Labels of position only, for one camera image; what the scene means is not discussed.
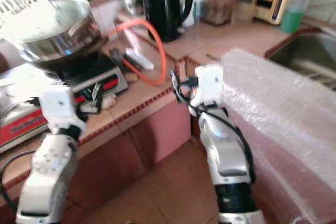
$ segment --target dish soap bottle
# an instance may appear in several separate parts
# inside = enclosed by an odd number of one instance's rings
[[[281,30],[292,34],[296,32],[303,19],[310,0],[291,0],[281,24]]]

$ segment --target orange hose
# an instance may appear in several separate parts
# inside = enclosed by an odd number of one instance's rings
[[[166,73],[167,73],[167,61],[166,61],[166,54],[165,54],[165,51],[164,51],[164,48],[163,48],[163,44],[162,44],[162,41],[159,37],[159,34],[158,32],[155,30],[155,28],[149,23],[147,22],[146,20],[144,19],[133,19],[133,20],[130,20],[130,21],[127,21],[127,22],[124,22],[120,25],[118,25],[116,27],[115,30],[109,32],[107,34],[107,36],[110,36],[110,35],[113,35],[115,34],[116,32],[118,31],[123,31],[125,29],[128,29],[132,26],[136,26],[136,25],[143,25],[145,26],[153,35],[157,45],[158,45],[158,48],[159,48],[159,52],[160,52],[160,55],[161,55],[161,62],[162,62],[162,70],[161,70],[161,76],[158,80],[151,80],[149,79],[148,77],[144,76],[140,71],[138,71],[132,64],[130,64],[127,60],[123,59],[122,62],[129,68],[131,69],[134,73],[136,73],[140,79],[142,79],[143,81],[147,82],[148,84],[151,84],[151,85],[160,85],[164,82],[164,80],[166,79]]]

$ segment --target plastic container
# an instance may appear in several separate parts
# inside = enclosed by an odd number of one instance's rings
[[[285,33],[295,33],[302,21],[310,0],[291,0],[281,24],[281,30]]]
[[[249,25],[255,14],[256,0],[235,0],[232,12],[232,24],[235,26]]]

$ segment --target sink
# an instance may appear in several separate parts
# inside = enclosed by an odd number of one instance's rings
[[[269,60],[336,91],[336,38],[302,34],[272,53]]]

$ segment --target kitchen counter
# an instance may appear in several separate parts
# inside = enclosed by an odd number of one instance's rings
[[[124,21],[127,17],[121,15],[119,19]],[[268,49],[287,37],[288,35],[282,33],[278,27],[258,21],[245,28],[234,28],[231,25],[214,27],[199,23],[188,28],[178,40],[164,45],[167,68],[177,69],[182,75],[192,75],[195,66],[218,60],[234,47],[243,48],[262,57]],[[153,79],[157,78],[160,74],[160,57],[156,45],[148,37],[145,29],[137,28],[120,35],[118,40],[106,45],[103,51],[115,47],[123,51],[130,45],[140,47],[143,54],[154,62],[155,70],[146,74]],[[150,86],[141,80],[131,83],[126,92],[118,95],[115,106],[103,110],[100,115],[90,117],[87,132],[80,141],[79,157],[86,156],[112,137],[138,124],[174,100],[168,75],[167,80],[160,86]],[[4,153],[0,163],[13,153],[36,148],[38,145],[39,137],[25,142]],[[19,195],[23,181],[29,173],[30,158],[25,156],[13,162],[5,173],[4,183],[13,198]],[[4,204],[0,197],[0,206]]]

